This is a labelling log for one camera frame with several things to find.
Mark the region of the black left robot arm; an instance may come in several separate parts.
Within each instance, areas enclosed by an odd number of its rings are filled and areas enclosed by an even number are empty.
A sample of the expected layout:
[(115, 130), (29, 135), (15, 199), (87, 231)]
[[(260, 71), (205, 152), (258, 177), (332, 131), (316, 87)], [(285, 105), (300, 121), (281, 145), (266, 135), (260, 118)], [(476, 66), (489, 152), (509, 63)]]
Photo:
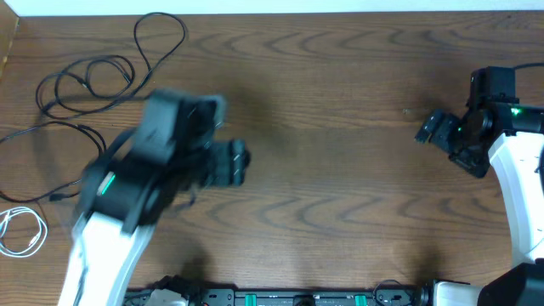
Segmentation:
[(180, 191), (244, 183), (251, 160), (245, 141), (213, 138), (226, 106), (220, 95), (157, 89), (140, 124), (85, 168), (59, 304), (121, 304), (162, 212)]

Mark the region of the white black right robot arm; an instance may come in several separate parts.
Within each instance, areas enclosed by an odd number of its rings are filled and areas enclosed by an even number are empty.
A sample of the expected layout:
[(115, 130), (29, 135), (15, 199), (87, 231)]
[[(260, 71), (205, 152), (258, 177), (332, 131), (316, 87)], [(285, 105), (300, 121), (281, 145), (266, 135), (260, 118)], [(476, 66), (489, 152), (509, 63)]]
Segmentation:
[(512, 268), (485, 286), (433, 280), (415, 305), (541, 305), (543, 303), (543, 109), (522, 105), (517, 67), (473, 71), (467, 112), (434, 110), (415, 136), (475, 178), (494, 170), (507, 213)]

